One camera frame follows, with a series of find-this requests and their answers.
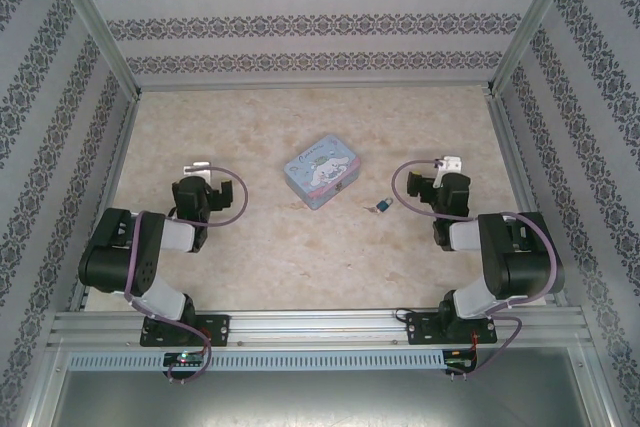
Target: vented metal strip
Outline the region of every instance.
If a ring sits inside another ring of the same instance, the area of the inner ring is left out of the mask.
[[[72,372],[163,370],[162,352],[74,353]],[[442,350],[334,352],[215,352],[208,370],[219,372],[444,369]],[[176,370],[197,370],[177,367]]]

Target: wallpaper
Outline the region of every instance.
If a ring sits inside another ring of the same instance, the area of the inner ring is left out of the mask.
[[[532,0],[95,0],[144,87],[488,81]]]
[[[66,310],[130,99],[70,0],[0,0],[0,426]]]
[[[640,0],[554,0],[503,92],[622,425],[640,425]]]

